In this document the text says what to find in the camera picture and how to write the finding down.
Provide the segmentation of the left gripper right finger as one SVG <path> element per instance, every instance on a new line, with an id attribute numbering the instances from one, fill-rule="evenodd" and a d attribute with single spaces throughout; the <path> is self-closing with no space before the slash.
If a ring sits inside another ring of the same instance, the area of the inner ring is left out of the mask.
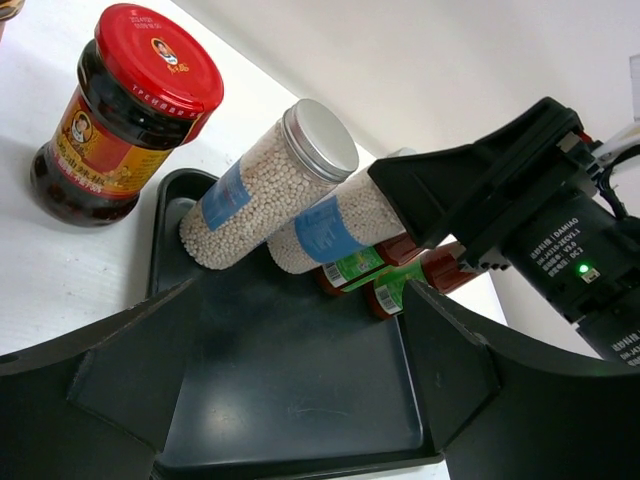
<path id="1" fill-rule="evenodd" d="M 635 479 L 639 371 L 492 321 L 428 285 L 403 293 L 426 433 L 453 479 Z"/>

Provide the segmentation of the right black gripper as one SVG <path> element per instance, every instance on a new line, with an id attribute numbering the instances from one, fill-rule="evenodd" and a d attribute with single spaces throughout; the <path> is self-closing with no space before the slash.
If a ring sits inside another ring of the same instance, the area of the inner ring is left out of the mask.
<path id="1" fill-rule="evenodd" d="M 639 220 L 612 176 L 639 162 L 639 127 L 606 142 L 545 97 L 460 147 L 380 159 L 369 176 L 412 240 L 463 246 L 467 271 L 518 271 L 608 361 L 639 363 Z"/>

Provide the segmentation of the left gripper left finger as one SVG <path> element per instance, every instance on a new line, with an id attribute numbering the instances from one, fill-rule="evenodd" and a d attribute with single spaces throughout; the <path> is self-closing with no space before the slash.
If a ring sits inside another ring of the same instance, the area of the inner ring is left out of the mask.
<path id="1" fill-rule="evenodd" d="M 1 358 L 4 479 L 147 479 L 196 330 L 188 280 Z"/>

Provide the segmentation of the silver lid white jar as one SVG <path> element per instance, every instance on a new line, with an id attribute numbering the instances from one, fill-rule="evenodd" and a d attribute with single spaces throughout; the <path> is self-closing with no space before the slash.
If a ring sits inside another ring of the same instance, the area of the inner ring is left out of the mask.
<path id="1" fill-rule="evenodd" d="M 299 100 L 183 217 L 182 244 L 199 265 L 229 268 L 358 165 L 355 143 L 338 117 L 315 100 Z"/>

